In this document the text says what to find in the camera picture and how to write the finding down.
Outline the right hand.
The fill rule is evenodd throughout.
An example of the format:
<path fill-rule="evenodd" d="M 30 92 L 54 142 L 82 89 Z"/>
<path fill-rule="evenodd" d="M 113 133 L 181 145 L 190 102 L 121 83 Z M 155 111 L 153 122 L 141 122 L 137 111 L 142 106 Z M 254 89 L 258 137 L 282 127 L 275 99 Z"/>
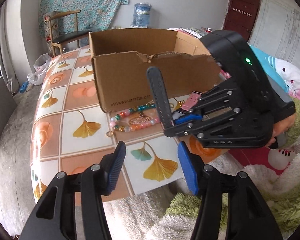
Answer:
<path fill-rule="evenodd" d="M 296 120 L 296 113 L 275 123 L 273 126 L 272 137 L 266 144 L 266 147 L 272 145 L 275 142 L 275 137 L 288 131 L 294 125 L 295 120 Z"/>

